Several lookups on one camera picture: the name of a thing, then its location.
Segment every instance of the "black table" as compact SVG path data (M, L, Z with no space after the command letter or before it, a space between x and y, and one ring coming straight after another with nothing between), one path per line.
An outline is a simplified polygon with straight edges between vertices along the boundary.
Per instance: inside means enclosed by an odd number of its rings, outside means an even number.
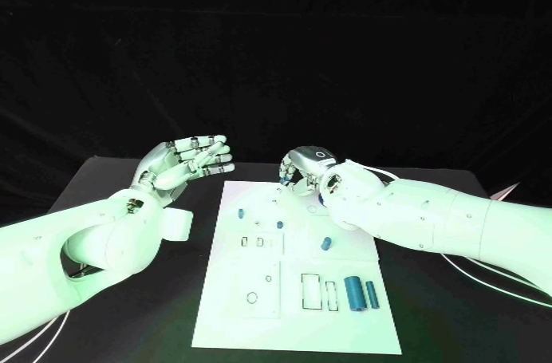
M138 160L90 158L51 211L106 198L128 187ZM459 170L386 168L400 178L445 185L485 196L475 176ZM190 239L162 240L146 269L94 295L70 312L40 362L518 362L552 361L552 309L485 288L459 274L437 254L376 239L401 355L306 353L190 347L224 180L276 181L276 164L239 164L236 170L190 182L172 207L192 211ZM453 261L476 277L510 285L479 267ZM60 318L11 361L31 362L54 334ZM0 346L4 357L35 334Z

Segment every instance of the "blue cylinder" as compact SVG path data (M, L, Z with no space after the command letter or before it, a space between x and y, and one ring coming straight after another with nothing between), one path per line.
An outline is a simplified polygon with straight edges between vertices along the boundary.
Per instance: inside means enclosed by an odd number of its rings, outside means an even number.
M325 237L324 242L321 243L321 249L325 251L329 248L331 245L331 238Z
M377 309L378 303L377 303L376 290L373 289L371 281L365 282L365 290L367 290L367 299L370 300L370 306L373 309Z
M344 288L347 290L350 311L363 311L367 306L364 292L361 290L360 278L347 277L344 279Z

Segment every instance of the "circular outline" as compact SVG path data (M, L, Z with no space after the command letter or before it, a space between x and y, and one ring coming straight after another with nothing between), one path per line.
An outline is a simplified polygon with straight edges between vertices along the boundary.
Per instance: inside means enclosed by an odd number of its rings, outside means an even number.
M253 301L253 302L249 301L249 295L250 295L250 294L254 294L254 301ZM257 299L259 299L259 296L257 296L256 293L252 291L252 292L247 294L247 297L246 297L247 304L252 305L252 304L256 302Z

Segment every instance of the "white paper sheet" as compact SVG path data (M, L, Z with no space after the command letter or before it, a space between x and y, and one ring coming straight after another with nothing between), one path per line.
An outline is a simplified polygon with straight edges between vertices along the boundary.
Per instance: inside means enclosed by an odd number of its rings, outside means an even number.
M226 181L191 347L400 354L377 260L373 238L332 224L315 196ZM319 276L321 310L302 308L301 274ZM350 311L351 275L373 281L378 309Z

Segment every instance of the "white robotic arm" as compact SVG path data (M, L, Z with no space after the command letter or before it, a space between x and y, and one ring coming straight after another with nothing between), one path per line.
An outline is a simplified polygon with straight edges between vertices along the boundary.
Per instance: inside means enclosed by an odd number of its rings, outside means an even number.
M188 180L233 170L224 141L201 136L159 143L128 189L0 229L0 344L142 271L161 239L187 240L192 214L165 206ZM61 250L87 265L80 274L67 276ZM94 272L84 274L86 269Z
M295 169L303 178L292 183ZM552 209L399 179L350 160L338 164L314 146L295 148L283 157L280 183L296 195L319 191L332 221L344 229L360 228L413 250L478 259L552 295Z

